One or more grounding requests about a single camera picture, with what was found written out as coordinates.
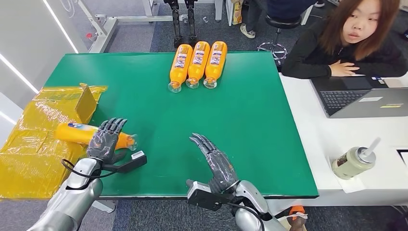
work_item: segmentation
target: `yellow plastic bag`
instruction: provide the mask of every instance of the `yellow plastic bag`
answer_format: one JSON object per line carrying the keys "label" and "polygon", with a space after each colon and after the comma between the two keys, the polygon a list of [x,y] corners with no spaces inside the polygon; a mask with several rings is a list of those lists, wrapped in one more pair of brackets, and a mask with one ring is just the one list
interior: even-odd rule
{"label": "yellow plastic bag", "polygon": [[51,198],[67,175],[61,159],[85,154],[76,143],[54,138],[59,123],[87,124],[106,86],[43,88],[28,103],[0,149],[0,198]]}

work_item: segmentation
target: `stool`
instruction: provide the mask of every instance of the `stool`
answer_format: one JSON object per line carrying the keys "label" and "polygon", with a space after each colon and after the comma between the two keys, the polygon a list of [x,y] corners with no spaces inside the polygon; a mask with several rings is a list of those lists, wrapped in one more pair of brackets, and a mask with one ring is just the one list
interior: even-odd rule
{"label": "stool", "polygon": [[278,62],[278,65],[281,64],[282,60],[286,59],[288,55],[288,51],[283,45],[278,44],[279,34],[281,33],[282,29],[293,29],[300,25],[302,22],[302,17],[295,17],[295,18],[277,18],[277,17],[269,17],[268,15],[265,18],[266,22],[276,27],[278,30],[276,31],[275,39],[272,42],[264,42],[258,47],[258,51],[270,51],[272,53],[273,59]]}

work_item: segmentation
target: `green table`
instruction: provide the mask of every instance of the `green table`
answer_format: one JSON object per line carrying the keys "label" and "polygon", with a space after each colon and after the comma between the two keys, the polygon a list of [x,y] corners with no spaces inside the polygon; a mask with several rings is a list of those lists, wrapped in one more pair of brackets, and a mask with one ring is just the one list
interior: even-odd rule
{"label": "green table", "polygon": [[102,196],[186,197],[187,179],[208,182],[211,171],[189,141],[207,136],[242,180],[266,197],[314,198],[317,188],[277,69],[269,52],[230,52],[215,89],[167,89],[174,53],[67,54],[46,87],[107,85],[90,124],[127,118],[148,163],[104,178]]}

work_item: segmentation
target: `sneaker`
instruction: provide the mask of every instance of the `sneaker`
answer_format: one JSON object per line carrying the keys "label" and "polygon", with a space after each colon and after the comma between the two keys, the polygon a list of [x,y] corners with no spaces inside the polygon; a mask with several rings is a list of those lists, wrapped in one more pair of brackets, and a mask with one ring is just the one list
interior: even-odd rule
{"label": "sneaker", "polygon": [[250,39],[255,38],[255,31],[251,30],[250,32],[246,31],[246,24],[242,23],[240,26],[241,32]]}
{"label": "sneaker", "polygon": [[319,0],[319,1],[317,1],[316,3],[315,3],[315,7],[317,7],[317,8],[321,8],[321,7],[323,7],[325,4],[324,4],[324,2],[323,2],[323,0]]}

